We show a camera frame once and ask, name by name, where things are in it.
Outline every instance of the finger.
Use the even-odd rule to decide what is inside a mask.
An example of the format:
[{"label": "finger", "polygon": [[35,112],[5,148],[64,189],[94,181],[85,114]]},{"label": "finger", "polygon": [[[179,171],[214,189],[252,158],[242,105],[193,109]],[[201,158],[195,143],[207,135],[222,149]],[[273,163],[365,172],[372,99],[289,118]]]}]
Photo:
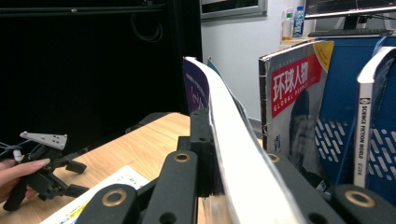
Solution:
[{"label": "finger", "polygon": [[14,187],[18,184],[18,182],[19,182],[18,178],[13,179],[0,188],[0,203],[8,198],[9,193],[14,189]]},{"label": "finger", "polygon": [[0,171],[6,170],[18,164],[15,160],[3,160],[0,161]]},{"label": "finger", "polygon": [[24,175],[29,175],[37,170],[39,170],[41,167],[45,166],[50,162],[50,159],[44,159],[44,160],[39,160],[39,161],[29,161],[26,163],[22,163],[19,165],[16,165],[14,167],[8,168],[6,170],[3,170],[0,172],[0,186],[3,186],[6,184],[8,181],[24,176]]}]

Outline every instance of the desk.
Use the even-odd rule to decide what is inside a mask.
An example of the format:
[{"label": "desk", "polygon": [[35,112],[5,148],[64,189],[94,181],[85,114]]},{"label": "desk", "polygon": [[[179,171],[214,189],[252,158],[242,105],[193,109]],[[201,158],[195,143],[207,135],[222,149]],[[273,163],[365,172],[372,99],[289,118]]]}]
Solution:
[{"label": "desk", "polygon": [[[76,158],[75,161],[87,165],[83,174],[78,175],[64,168],[58,168],[54,173],[68,185],[91,188],[128,164],[146,179],[152,180],[158,177],[168,153],[177,149],[178,137],[188,135],[190,117],[171,113]],[[24,200],[21,208],[13,213],[5,211],[3,204],[0,204],[0,223],[36,224],[73,200],[67,196],[46,201],[35,197]],[[201,199],[198,209],[198,223],[204,224]]]}]

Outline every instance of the monitor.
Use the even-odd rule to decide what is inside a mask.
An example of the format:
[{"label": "monitor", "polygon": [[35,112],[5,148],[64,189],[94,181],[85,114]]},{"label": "monitor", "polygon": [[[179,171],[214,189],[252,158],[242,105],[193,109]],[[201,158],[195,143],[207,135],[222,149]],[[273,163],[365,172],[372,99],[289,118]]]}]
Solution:
[{"label": "monitor", "polygon": [[344,29],[364,28],[369,18],[381,18],[380,13],[396,11],[395,0],[306,0],[305,19],[345,17]]}]

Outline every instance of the black bracket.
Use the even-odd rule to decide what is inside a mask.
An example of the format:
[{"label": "black bracket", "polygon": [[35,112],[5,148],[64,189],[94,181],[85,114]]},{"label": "black bracket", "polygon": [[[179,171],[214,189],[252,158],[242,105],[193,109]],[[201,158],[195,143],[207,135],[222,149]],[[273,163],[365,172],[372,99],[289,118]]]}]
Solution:
[{"label": "black bracket", "polygon": [[36,141],[39,144],[31,153],[24,155],[21,163],[46,158],[50,159],[50,163],[31,175],[21,177],[21,181],[11,191],[9,198],[3,205],[5,210],[9,212],[18,210],[25,197],[26,186],[35,189],[38,192],[38,197],[43,201],[53,199],[55,196],[78,197],[88,190],[88,188],[78,185],[67,186],[53,173],[56,168],[64,166],[66,170],[77,174],[82,174],[87,168],[85,164],[73,161],[78,153],[63,157],[62,149],[65,144],[65,135],[24,132],[21,133],[21,137]]}]

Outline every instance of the book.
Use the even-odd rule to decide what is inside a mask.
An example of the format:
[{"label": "book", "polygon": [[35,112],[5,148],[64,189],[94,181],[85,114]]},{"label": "book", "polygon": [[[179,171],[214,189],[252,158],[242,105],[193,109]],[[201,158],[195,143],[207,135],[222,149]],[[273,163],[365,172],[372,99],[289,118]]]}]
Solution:
[{"label": "book", "polygon": [[315,127],[333,47],[330,40],[310,40],[259,59],[262,145],[285,155],[322,190]]},{"label": "book", "polygon": [[183,58],[183,76],[190,113],[208,109],[219,167],[215,178],[220,179],[224,191],[204,199],[205,213],[211,214],[211,220],[230,223],[304,223],[290,189],[221,76],[192,57]]},{"label": "book", "polygon": [[367,170],[371,138],[380,109],[390,68],[395,64],[396,47],[379,47],[357,77],[358,102],[354,137],[353,183],[368,188]]}]

